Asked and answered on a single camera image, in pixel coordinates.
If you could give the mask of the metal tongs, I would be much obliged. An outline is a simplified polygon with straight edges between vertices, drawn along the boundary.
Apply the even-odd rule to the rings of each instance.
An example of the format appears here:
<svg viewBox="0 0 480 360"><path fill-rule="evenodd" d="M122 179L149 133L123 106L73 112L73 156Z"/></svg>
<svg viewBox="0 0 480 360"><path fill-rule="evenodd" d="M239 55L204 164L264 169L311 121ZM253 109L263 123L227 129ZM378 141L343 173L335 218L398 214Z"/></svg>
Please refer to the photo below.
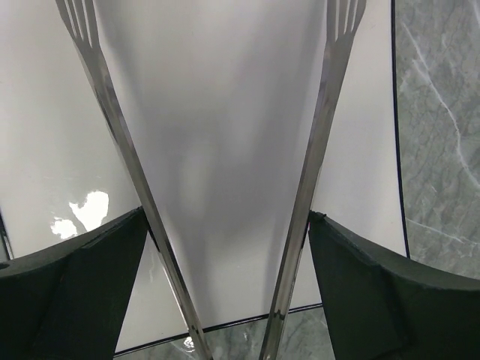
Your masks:
<svg viewBox="0 0 480 360"><path fill-rule="evenodd" d="M281 312L365 1L58 1L196 350Z"/></svg>

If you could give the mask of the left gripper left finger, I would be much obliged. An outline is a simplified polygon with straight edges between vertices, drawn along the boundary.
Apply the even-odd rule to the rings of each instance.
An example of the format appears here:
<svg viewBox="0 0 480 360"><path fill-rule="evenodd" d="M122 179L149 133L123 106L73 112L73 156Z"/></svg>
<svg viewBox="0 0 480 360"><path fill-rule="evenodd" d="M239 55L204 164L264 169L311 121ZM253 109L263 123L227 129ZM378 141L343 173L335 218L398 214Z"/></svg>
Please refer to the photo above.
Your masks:
<svg viewBox="0 0 480 360"><path fill-rule="evenodd" d="M112 359L149 225L142 208L1 263L2 359Z"/></svg>

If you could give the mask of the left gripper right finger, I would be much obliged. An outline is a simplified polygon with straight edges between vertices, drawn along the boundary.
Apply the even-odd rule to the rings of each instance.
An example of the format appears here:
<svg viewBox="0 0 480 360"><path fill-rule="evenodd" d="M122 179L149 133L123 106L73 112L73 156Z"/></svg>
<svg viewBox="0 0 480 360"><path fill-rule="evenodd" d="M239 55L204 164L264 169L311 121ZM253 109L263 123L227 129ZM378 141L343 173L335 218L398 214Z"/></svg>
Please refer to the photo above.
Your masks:
<svg viewBox="0 0 480 360"><path fill-rule="evenodd" d="M479 281L421 264L319 212L308 238L336 359L477 359Z"/></svg>

